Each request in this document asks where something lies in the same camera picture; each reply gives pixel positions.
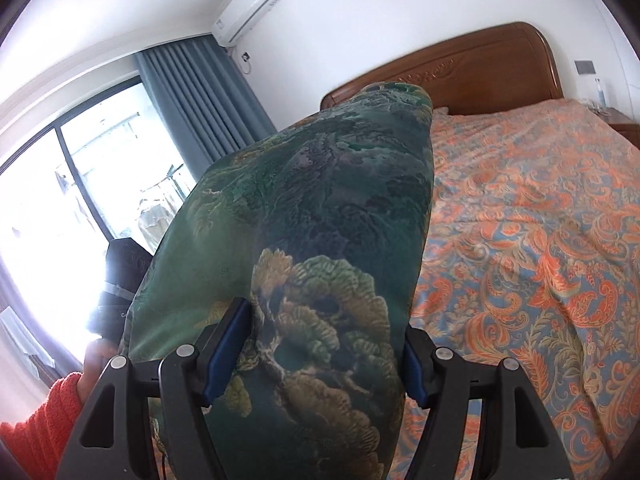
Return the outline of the person's left hand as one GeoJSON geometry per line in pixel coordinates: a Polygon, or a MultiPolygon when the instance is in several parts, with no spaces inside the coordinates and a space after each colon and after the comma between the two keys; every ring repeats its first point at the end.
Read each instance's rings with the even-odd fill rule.
{"type": "Polygon", "coordinates": [[[98,382],[105,365],[117,353],[117,347],[107,339],[97,339],[88,345],[84,368],[77,383],[78,398],[85,403],[98,382]]]}

